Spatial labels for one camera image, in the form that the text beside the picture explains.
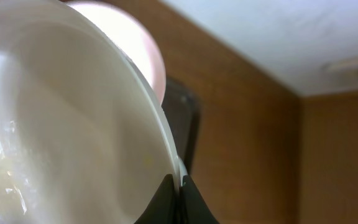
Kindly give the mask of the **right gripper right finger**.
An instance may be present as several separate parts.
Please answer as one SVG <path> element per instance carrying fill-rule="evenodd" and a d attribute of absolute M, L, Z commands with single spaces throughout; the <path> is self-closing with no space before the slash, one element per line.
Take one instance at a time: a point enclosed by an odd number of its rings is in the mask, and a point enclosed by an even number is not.
<path fill-rule="evenodd" d="M 189 175 L 183 176 L 179 196 L 181 223 L 219 224 Z"/>

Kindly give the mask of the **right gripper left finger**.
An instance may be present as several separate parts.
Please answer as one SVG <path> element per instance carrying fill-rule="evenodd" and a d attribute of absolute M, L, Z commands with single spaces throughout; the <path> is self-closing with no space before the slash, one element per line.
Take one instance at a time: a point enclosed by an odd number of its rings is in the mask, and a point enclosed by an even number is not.
<path fill-rule="evenodd" d="M 135 224 L 175 224 L 177 223 L 177 195 L 173 176 L 167 174 Z"/>

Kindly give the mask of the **white plate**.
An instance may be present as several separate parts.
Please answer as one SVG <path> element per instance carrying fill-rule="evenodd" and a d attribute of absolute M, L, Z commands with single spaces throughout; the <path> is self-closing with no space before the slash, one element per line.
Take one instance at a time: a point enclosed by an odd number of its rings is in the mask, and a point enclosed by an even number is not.
<path fill-rule="evenodd" d="M 60 1 L 0 1 L 0 223 L 134 223 L 173 137 L 145 78 Z"/>

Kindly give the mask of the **pale blue plate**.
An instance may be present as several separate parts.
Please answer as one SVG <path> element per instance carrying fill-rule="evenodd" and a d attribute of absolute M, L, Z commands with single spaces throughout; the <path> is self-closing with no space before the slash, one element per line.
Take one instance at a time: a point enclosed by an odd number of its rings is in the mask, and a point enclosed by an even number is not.
<path fill-rule="evenodd" d="M 188 175 L 188 172 L 185 167 L 185 164 L 183 163 L 180 157 L 178 157 L 178 163 L 179 163 L 179 170 L 180 170 L 180 187 L 181 187 L 183 185 L 183 178 L 184 176 Z"/>

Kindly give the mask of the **pink-white plate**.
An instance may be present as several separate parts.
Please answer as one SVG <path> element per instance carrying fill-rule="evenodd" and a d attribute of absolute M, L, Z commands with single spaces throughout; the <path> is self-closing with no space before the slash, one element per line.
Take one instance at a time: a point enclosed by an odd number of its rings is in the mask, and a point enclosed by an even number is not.
<path fill-rule="evenodd" d="M 100 1 L 68 1 L 90 20 L 136 65 L 159 102 L 166 90 L 166 69 L 161 51 L 150 32 L 128 12 Z"/>

